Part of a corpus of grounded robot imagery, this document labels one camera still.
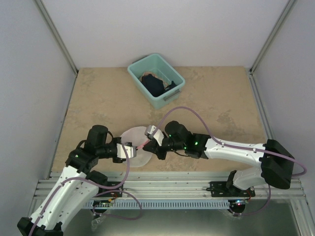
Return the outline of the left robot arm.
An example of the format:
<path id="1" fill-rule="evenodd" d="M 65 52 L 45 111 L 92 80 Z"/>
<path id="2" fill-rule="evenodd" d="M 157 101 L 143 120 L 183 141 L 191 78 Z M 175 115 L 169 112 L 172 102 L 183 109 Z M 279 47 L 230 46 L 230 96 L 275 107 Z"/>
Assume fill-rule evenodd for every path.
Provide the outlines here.
<path id="1" fill-rule="evenodd" d="M 136 154 L 130 143 L 120 137 L 107 142 L 111 132 L 103 125 L 94 125 L 75 150 L 70 152 L 63 171 L 50 193 L 31 214 L 22 217 L 17 227 L 24 236 L 62 236 L 73 217 L 92 197 L 103 196 L 121 184 L 109 186 L 107 176 L 94 171 L 100 159 L 111 158 L 115 163 L 129 161 Z"/>

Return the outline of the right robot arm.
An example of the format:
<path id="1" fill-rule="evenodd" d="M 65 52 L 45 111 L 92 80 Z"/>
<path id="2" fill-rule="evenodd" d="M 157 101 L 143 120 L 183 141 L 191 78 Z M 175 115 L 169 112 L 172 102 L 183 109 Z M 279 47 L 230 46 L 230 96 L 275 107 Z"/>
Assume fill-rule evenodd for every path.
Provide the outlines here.
<path id="1" fill-rule="evenodd" d="M 250 197 L 254 187 L 268 184 L 289 189 L 293 172 L 293 156 L 276 140 L 265 144 L 244 144 L 217 140 L 210 135 L 191 133 L 177 121 L 169 122 L 165 131 L 149 125 L 145 130 L 149 141 L 143 150 L 164 160 L 169 152 L 184 151 L 194 159 L 226 159 L 250 165 L 244 171 L 231 171 L 226 181 L 212 181 L 208 188 L 212 197 Z"/>

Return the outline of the white mesh laundry bag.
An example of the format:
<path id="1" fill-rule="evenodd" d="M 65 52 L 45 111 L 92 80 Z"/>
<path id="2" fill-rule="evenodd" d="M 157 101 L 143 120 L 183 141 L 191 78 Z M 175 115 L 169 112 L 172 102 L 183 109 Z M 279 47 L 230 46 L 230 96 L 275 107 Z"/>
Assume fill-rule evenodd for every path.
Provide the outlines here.
<path id="1" fill-rule="evenodd" d="M 121 135 L 122 142 L 131 142 L 133 146 L 139 147 L 147 141 L 145 131 L 146 127 L 144 126 L 133 127 Z M 151 157 L 152 154 L 150 152 L 139 149 L 136 151 L 136 156 L 130 159 L 130 167 L 143 167 L 150 161 Z"/>

